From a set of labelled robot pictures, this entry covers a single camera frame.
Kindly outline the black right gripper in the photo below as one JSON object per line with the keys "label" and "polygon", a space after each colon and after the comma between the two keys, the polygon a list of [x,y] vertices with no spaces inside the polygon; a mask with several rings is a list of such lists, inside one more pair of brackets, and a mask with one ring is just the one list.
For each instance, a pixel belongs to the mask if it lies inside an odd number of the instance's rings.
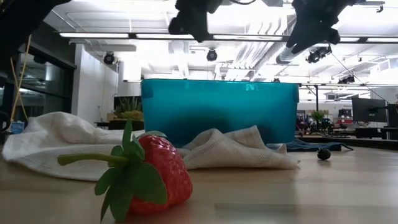
{"label": "black right gripper", "polygon": [[[331,27],[336,24],[340,13],[347,7],[353,6],[354,0],[294,0],[297,22],[322,24]],[[331,44],[338,44],[341,37],[336,29],[328,28],[325,33],[310,26],[296,24],[286,43],[292,54],[326,40]]]}

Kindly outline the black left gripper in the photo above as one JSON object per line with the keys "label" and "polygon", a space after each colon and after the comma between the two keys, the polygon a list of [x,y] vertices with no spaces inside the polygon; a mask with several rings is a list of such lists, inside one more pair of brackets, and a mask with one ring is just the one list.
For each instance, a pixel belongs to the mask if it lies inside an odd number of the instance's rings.
{"label": "black left gripper", "polygon": [[[190,22],[190,34],[196,41],[203,42],[209,36],[207,15],[194,13],[208,12],[212,14],[222,2],[223,0],[177,0],[175,8],[183,14],[193,14]],[[169,34],[189,34],[181,17],[172,18],[169,24]]]}

